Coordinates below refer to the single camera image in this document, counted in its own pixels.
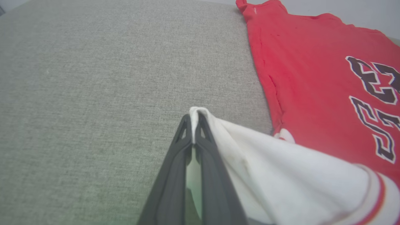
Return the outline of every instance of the clothing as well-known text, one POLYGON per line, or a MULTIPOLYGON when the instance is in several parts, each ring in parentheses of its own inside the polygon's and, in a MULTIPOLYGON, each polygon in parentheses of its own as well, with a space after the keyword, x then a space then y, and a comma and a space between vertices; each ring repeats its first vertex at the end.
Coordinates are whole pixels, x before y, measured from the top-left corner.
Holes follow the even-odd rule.
POLYGON ((398 219, 400 192, 387 176, 218 119, 205 108, 190 109, 193 130, 198 113, 207 119, 248 217, 276 225, 388 225, 398 219))
POLYGON ((288 14, 278 0, 237 0, 274 135, 400 186, 400 48, 331 14, 288 14))

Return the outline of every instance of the red jersey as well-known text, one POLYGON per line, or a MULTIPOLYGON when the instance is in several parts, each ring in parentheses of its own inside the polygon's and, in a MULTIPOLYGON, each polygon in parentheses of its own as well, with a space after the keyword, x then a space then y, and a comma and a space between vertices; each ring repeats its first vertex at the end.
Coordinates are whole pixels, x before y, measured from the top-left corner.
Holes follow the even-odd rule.
POLYGON ((274 134, 382 173, 400 186, 400 47, 332 14, 237 0, 274 134))

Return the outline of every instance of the gray tablecloth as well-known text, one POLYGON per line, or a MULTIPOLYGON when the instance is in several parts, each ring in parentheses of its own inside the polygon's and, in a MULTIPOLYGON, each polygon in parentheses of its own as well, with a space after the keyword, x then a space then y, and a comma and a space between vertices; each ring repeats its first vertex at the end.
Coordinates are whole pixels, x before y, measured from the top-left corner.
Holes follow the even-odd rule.
POLYGON ((235 6, 32 0, 0 17, 0 224, 134 224, 191 106, 264 133, 235 6))

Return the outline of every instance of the white sleeve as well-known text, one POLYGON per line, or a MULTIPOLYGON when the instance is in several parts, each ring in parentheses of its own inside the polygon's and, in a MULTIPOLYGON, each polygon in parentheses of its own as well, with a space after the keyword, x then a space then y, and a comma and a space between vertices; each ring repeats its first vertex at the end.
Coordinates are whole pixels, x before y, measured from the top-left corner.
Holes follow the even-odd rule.
POLYGON ((218 119, 205 108, 190 109, 192 129, 198 113, 207 118, 248 217, 276 225, 397 221, 400 194, 386 176, 218 119))

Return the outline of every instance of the red stripe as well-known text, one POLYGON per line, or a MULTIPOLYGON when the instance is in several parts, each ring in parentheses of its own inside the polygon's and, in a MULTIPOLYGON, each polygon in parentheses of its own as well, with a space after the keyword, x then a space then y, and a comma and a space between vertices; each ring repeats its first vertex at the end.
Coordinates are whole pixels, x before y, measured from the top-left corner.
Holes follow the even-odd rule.
POLYGON ((376 201, 376 204, 374 208, 371 210, 371 212, 366 216, 362 221, 356 223, 355 225, 365 225, 369 222, 371 222, 372 219, 376 217, 376 215, 379 213, 380 209, 382 208, 384 199, 385 199, 385 194, 386 194, 386 187, 385 184, 383 183, 383 179, 380 177, 379 174, 376 174, 379 179, 379 196, 378 200, 376 201))

